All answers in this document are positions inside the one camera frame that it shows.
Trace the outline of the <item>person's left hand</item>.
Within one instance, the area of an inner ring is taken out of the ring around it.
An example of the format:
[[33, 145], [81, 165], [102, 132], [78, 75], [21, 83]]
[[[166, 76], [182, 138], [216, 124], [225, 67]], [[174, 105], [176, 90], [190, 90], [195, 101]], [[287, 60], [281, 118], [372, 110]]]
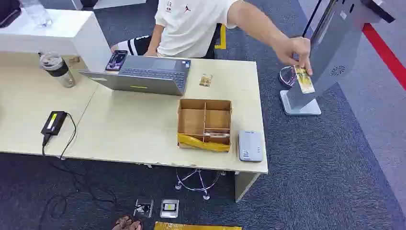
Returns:
[[308, 38], [282, 38], [272, 48], [281, 62], [292, 66], [299, 65], [305, 68], [310, 76], [313, 75], [310, 63], [311, 42]]

